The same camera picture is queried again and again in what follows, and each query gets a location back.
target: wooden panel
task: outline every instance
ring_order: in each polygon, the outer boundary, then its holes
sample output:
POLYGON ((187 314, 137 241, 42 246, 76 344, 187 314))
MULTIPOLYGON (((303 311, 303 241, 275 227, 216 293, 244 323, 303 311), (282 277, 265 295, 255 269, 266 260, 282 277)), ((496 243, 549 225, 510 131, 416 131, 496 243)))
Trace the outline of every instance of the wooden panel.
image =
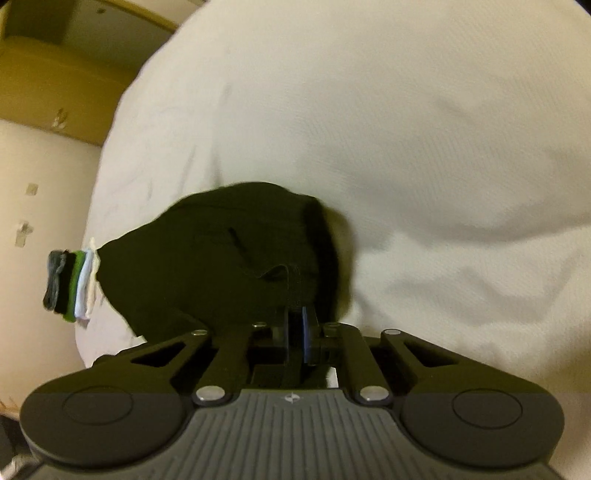
POLYGON ((57 46, 10 37, 0 50, 0 118, 102 145, 133 77, 57 46))

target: metal screw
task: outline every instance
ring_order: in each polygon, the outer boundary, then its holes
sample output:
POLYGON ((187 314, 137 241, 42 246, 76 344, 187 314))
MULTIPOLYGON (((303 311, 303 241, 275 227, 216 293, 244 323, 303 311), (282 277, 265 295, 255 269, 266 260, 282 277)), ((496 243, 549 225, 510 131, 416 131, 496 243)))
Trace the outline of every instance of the metal screw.
POLYGON ((375 402, 386 400, 386 398, 390 396, 390 392, 386 390, 384 387, 370 385, 368 387, 363 387, 359 392, 359 395, 366 402, 375 402))
POLYGON ((195 395, 202 402, 218 401, 226 395, 226 391, 217 385, 208 385, 197 390, 195 395))

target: mattress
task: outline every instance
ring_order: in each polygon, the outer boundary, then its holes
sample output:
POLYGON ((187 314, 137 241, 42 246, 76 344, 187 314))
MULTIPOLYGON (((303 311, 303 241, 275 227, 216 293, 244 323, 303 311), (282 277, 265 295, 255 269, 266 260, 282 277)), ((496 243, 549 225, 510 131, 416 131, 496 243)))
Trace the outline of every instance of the mattress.
MULTIPOLYGON (((342 321, 545 386, 553 465, 590 478, 590 45, 570 0, 211 2, 124 94, 86 237, 240 181, 316 196, 342 321)), ((105 299, 76 328, 87 365, 142 341, 105 299)))

